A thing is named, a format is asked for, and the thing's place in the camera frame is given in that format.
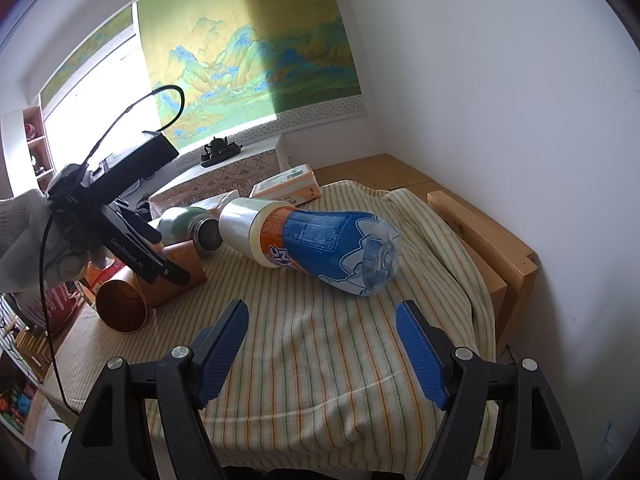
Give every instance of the table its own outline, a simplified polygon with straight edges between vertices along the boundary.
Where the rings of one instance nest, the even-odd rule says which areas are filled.
[[[240,196],[249,196],[256,184],[288,169],[282,136],[254,142],[219,164],[209,168],[197,164],[174,178],[150,197],[151,216],[159,218],[171,207],[188,206],[234,189]]]
[[[160,306],[135,334],[116,333],[92,309],[82,311],[57,354],[71,405],[81,409],[111,357],[158,359],[240,298],[250,310],[244,343],[220,396],[201,412],[220,462],[415,474],[442,412],[421,394],[395,330],[396,305],[415,300],[455,346],[492,360],[494,313],[484,281],[456,235],[406,189],[337,182],[303,207],[371,211],[398,227],[400,269],[383,292],[352,296],[296,270],[261,267],[223,244],[203,260],[207,281]],[[73,426],[51,370],[44,392]],[[162,449],[158,404],[146,406],[153,446]],[[488,455],[496,420],[489,402],[476,456]]]

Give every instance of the landscape painting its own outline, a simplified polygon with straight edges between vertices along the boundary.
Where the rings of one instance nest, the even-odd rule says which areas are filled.
[[[241,124],[360,94],[335,0],[140,0],[140,40],[151,85],[177,84],[178,149]],[[157,98],[160,118],[178,110]]]

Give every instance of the tissue box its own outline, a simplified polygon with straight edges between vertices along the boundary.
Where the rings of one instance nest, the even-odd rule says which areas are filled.
[[[320,187],[316,176],[308,164],[296,166],[256,184],[251,192],[252,198],[283,200],[298,206],[320,196]]]

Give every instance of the gray glove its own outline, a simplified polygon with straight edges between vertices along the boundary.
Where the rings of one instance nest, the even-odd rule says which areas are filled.
[[[49,203],[38,189],[0,200],[0,292],[38,285],[40,243],[49,216]],[[44,257],[47,288],[78,280],[86,272],[88,250],[69,241],[71,231],[54,218]]]

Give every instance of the thermos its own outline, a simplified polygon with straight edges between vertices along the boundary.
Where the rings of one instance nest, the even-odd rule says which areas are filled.
[[[218,220],[206,209],[199,207],[172,207],[167,209],[158,223],[164,246],[193,240],[200,254],[212,254],[222,245]]]

